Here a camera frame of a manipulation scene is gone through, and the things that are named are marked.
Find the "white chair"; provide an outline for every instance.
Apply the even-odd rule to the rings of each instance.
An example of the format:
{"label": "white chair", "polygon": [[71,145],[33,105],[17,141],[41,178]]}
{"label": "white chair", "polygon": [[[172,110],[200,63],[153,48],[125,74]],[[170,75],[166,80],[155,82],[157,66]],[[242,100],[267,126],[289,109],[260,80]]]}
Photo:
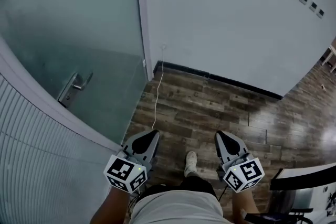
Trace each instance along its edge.
{"label": "white chair", "polygon": [[[336,49],[332,45],[329,46],[329,49],[331,50],[331,52],[326,57],[326,59],[323,61],[322,65],[324,65],[326,62],[328,62],[333,55],[336,55]],[[332,73],[335,68],[336,68],[336,64],[333,65],[333,67],[330,70],[330,73]]]}

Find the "person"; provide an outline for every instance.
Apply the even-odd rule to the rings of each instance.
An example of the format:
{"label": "person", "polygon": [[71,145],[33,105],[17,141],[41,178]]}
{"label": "person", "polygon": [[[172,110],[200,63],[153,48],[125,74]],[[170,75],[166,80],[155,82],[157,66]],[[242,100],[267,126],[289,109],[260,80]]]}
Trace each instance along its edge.
{"label": "person", "polygon": [[[197,174],[196,163],[196,153],[189,152],[185,178],[179,186],[158,185],[146,190],[133,209],[130,224],[230,223],[223,217],[211,184]],[[129,199],[128,193],[112,188],[90,224],[123,224]],[[250,189],[233,193],[232,205],[235,224],[246,223],[241,217],[241,210],[259,213]]]}

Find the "black shorts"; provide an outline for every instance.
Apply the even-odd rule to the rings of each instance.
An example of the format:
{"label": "black shorts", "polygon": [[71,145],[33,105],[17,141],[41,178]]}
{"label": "black shorts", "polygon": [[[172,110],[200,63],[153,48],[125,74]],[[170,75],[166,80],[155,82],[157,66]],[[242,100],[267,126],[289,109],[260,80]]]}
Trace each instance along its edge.
{"label": "black shorts", "polygon": [[157,193],[163,193],[163,192],[170,191],[170,190],[198,191],[202,193],[210,193],[216,197],[215,191],[208,181],[205,181],[204,179],[201,179],[198,176],[189,176],[189,177],[184,178],[183,182],[179,186],[176,186],[176,187],[162,186],[162,185],[152,186],[140,196],[138,201],[140,201],[144,197],[157,194]]}

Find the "white cable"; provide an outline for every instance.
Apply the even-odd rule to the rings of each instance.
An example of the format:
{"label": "white cable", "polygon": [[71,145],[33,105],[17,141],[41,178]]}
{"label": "white cable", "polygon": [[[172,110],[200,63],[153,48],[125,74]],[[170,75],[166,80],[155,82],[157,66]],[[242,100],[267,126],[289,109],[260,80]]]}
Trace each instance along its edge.
{"label": "white cable", "polygon": [[157,105],[158,99],[159,99],[159,87],[160,87],[162,78],[163,78],[163,50],[162,50],[162,75],[161,75],[161,79],[160,79],[159,85],[158,85],[158,87],[156,89],[156,102],[155,102],[155,109],[154,109],[154,123],[152,125],[152,129],[154,128],[154,124],[156,123],[156,105]]}

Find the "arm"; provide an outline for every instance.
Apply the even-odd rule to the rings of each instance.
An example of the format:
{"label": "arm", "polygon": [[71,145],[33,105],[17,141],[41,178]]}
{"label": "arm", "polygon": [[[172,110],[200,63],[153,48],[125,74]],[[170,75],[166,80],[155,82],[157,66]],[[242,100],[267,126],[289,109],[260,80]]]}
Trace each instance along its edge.
{"label": "arm", "polygon": [[112,188],[90,224],[123,224],[129,201],[128,193]]}
{"label": "arm", "polygon": [[259,210],[253,200],[252,191],[244,190],[241,193],[233,193],[232,196],[232,212],[233,222],[235,224],[246,224],[247,222],[241,217],[241,210],[245,210],[250,214],[258,214]]}

